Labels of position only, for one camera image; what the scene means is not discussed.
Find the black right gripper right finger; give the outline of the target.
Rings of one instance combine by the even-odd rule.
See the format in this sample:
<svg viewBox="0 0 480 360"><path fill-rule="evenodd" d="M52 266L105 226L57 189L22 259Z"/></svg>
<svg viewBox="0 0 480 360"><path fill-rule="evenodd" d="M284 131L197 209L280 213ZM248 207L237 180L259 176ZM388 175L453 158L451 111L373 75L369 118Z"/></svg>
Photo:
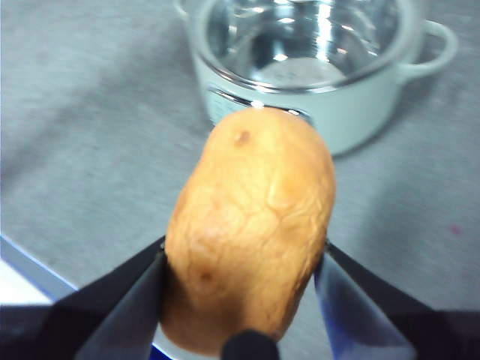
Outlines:
<svg viewBox="0 0 480 360"><path fill-rule="evenodd" d="M313 279L335 359L479 358L477 310L434 310L331 243Z"/></svg>

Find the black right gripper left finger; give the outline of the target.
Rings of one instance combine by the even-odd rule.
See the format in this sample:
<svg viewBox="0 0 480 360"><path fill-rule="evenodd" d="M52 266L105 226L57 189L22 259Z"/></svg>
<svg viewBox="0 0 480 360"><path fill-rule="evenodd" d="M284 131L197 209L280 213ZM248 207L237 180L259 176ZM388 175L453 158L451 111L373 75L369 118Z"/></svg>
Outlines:
<svg viewBox="0 0 480 360"><path fill-rule="evenodd" d="M75 289L11 240L1 257L51 300L1 306L2 359L166 359L154 343L164 239Z"/></svg>

